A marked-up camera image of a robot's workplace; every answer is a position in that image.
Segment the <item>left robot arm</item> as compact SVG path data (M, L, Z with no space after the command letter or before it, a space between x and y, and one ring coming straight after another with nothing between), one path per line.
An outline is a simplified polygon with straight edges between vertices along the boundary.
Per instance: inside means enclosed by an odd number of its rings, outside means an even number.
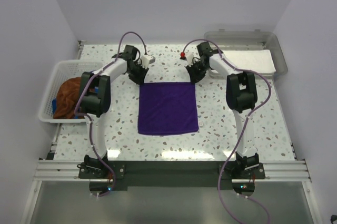
M154 56L148 53L142 55L136 47L126 45L107 65L82 73L74 114L85 119L90 151L78 166L81 175L89 173L97 178L115 179L115 171L108 163L104 139L105 117L111 106L111 83L126 74L133 83L142 85L150 64L154 62Z

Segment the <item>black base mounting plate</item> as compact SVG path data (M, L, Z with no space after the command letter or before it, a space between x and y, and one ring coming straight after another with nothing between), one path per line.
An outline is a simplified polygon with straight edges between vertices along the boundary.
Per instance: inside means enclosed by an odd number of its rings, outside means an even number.
M79 179L89 180L91 192L126 191L130 187L235 188L235 180L253 185L265 179L262 164L240 170L235 161L107 161L90 158L77 165Z

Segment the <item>purple towel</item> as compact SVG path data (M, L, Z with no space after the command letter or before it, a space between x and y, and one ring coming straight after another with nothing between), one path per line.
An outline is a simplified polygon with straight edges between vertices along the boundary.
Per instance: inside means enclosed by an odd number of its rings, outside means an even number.
M197 132L195 85L158 82L140 86L137 129L139 134L148 136Z

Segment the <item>clear plastic bin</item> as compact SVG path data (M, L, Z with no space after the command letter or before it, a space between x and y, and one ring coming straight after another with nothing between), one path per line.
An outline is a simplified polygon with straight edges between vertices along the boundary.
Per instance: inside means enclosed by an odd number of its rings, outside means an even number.
M204 38L215 42L224 52L226 50L269 50L276 72L268 77L277 78L288 72L288 67L277 36L260 30L250 32L210 31Z

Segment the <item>aluminium rail frame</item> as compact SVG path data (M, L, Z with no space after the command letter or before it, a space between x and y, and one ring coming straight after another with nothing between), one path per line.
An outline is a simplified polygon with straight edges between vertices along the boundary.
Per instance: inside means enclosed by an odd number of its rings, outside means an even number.
M259 101L267 99L249 125L264 166L266 181L309 181L304 161L298 161L271 77L256 80ZM137 131L139 88L127 76L112 83L112 105L106 114L105 143L110 161L223 161L234 159L237 141L233 113L225 101L226 82L206 76L196 84L199 130L173 136L146 136ZM38 163L35 177L78 179L77 165L89 152L85 123L60 124L47 160Z

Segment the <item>white folded towel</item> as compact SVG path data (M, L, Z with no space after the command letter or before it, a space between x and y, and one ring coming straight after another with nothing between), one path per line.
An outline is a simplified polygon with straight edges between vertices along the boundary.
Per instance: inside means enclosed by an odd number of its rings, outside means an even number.
M214 54L209 64L223 77L242 70L253 70L265 76L276 72L269 50L226 50L222 56Z

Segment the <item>brown towel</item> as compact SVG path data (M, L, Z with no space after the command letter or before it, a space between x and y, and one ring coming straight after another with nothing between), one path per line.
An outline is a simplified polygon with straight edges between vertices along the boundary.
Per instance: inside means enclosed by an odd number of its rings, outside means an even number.
M54 119L82 119L74 114L75 106L80 95L81 77L70 78L61 84L56 95L56 110Z

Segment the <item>white plastic laundry basket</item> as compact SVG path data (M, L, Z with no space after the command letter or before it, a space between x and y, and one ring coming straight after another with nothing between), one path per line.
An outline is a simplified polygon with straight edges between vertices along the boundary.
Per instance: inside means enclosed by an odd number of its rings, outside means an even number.
M51 124L78 124L84 123L85 119L54 119L52 101L66 80L81 77L84 72L92 72L103 67L103 63L96 60L64 60L57 63L48 81L46 91L38 112L38 118L44 123Z

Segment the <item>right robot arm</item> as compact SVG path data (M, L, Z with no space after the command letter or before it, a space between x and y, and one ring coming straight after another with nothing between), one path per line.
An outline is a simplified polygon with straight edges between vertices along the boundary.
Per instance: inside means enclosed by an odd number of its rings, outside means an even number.
M238 136L235 160L228 161L225 174L231 178L246 178L259 167L259 155L254 142L253 126L248 125L249 113L255 108L257 90L253 73L237 69L221 50L212 49L209 42L197 45L198 54L181 52L187 61L186 70L193 84L200 82L210 69L226 79L226 103L233 112Z

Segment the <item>blue towel in basket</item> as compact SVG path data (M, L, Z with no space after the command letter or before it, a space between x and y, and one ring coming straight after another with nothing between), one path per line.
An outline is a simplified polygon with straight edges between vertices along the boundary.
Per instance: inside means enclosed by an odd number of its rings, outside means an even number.
M56 98L54 98L52 100L52 112L53 112L53 114L56 113L56 110L57 110L57 101L56 101Z

